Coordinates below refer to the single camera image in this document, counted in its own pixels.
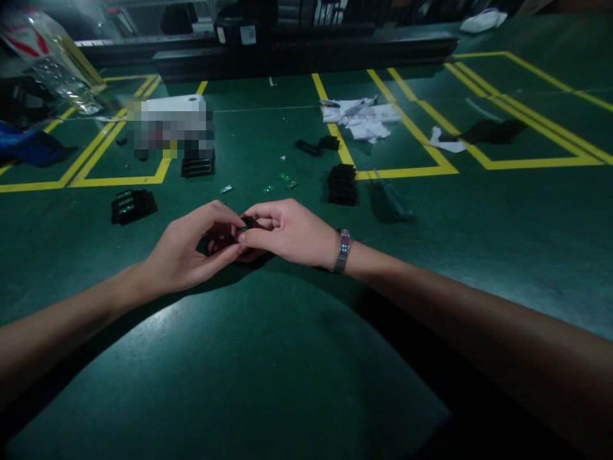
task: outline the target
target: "hand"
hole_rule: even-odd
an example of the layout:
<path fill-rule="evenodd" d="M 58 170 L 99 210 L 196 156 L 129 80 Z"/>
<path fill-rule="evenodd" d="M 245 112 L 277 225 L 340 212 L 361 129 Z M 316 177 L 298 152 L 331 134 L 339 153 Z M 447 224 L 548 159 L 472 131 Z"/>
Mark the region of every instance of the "hand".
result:
<path fill-rule="evenodd" d="M 256 204 L 243 216 L 253 217 L 257 227 L 239 233 L 238 242 L 260 250 L 243 261 L 270 251 L 301 265 L 334 268 L 340 235 L 295 199 Z"/>
<path fill-rule="evenodd" d="M 139 279 L 154 289 L 158 296 L 183 291 L 208 280 L 247 250 L 235 243 L 210 257 L 196 251 L 200 239 L 207 232 L 214 233 L 217 238 L 230 235 L 231 227 L 228 224 L 245 226 L 238 214 L 219 200 L 211 201 L 173 220 L 151 255 L 138 266 Z M 211 241 L 209 249 L 214 245 L 216 242 Z"/>

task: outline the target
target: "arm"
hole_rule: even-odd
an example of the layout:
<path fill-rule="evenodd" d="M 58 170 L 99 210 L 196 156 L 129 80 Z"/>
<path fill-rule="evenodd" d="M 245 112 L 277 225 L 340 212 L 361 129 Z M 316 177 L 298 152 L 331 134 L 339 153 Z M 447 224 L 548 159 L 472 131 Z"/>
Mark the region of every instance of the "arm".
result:
<path fill-rule="evenodd" d="M 221 202 L 206 204 L 171 222 L 144 262 L 0 328 L 0 410 L 128 311 L 164 294 L 194 287 L 233 262 L 245 249 L 240 244 L 211 257 L 195 250 L 204 233 L 227 228 L 227 224 L 244 225 Z"/>
<path fill-rule="evenodd" d="M 256 204 L 245 215 L 261 227 L 239 235 L 247 247 L 334 267 L 339 235 L 296 201 Z M 611 454 L 611 342 L 355 241 L 345 274 L 433 330 L 578 449 L 595 457 Z"/>

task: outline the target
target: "white sticker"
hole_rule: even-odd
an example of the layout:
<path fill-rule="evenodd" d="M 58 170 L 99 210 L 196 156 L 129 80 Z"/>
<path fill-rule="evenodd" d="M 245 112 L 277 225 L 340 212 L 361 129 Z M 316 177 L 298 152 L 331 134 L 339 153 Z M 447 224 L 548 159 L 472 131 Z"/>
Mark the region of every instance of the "white sticker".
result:
<path fill-rule="evenodd" d="M 255 26 L 241 27 L 241 42 L 243 45 L 255 45 Z"/>
<path fill-rule="evenodd" d="M 225 33 L 223 33 L 223 27 L 217 28 L 217 35 L 219 36 L 219 42 L 225 43 Z"/>

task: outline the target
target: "finger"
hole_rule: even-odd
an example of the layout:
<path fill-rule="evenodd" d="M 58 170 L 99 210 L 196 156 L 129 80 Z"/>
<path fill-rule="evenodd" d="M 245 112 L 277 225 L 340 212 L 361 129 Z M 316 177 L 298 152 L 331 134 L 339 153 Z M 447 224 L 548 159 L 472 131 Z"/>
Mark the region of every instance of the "finger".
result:
<path fill-rule="evenodd" d="M 264 230 L 272 230 L 273 228 L 275 228 L 275 222 L 276 221 L 274 219 L 268 219 L 268 218 L 266 219 L 262 217 L 255 221 L 255 225 L 256 225 L 256 228 L 261 228 Z"/>
<path fill-rule="evenodd" d="M 267 218 L 281 220 L 283 209 L 285 208 L 285 200 L 281 201 L 269 201 L 268 203 L 254 204 L 251 208 L 247 209 L 243 215 L 253 217 L 254 219 Z"/>
<path fill-rule="evenodd" d="M 265 249 L 277 253 L 282 242 L 282 234 L 263 229 L 251 229 L 238 234 L 238 242 L 250 248 Z"/>
<path fill-rule="evenodd" d="M 200 234 L 206 233 L 213 224 L 232 224 L 239 228 L 245 226 L 238 214 L 219 200 L 211 201 L 200 208 L 194 209 L 187 217 L 193 228 Z"/>
<path fill-rule="evenodd" d="M 237 260 L 238 256 L 241 254 L 240 250 L 240 244 L 233 244 L 216 252 L 211 257 L 207 257 L 203 264 L 195 271 L 197 281 L 204 282 L 208 280 L 223 267 Z"/>

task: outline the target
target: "white paper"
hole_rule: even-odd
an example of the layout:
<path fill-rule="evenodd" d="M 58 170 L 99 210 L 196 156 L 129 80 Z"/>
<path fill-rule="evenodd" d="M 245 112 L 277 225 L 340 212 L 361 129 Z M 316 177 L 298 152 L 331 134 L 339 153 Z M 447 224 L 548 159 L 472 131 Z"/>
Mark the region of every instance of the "white paper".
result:
<path fill-rule="evenodd" d="M 255 26 L 241 27 L 241 42 L 243 45 L 255 45 Z"/>
<path fill-rule="evenodd" d="M 447 150 L 453 153 L 460 153 L 461 151 L 466 150 L 466 145 L 463 142 L 441 142 L 439 139 L 441 138 L 441 134 L 443 131 L 435 126 L 432 128 L 432 137 L 430 138 L 430 142 L 428 145 L 436 148 L 442 148 L 443 150 Z"/>
<path fill-rule="evenodd" d="M 400 114 L 393 104 L 374 105 L 375 99 L 362 98 L 355 100 L 322 99 L 324 123 L 338 123 L 346 126 L 357 141 L 368 141 L 374 144 L 378 138 L 387 137 L 390 130 L 383 123 L 400 121 Z"/>
<path fill-rule="evenodd" d="M 219 36 L 219 42 L 225 43 L 225 33 L 223 31 L 223 27 L 217 28 L 217 35 Z"/>

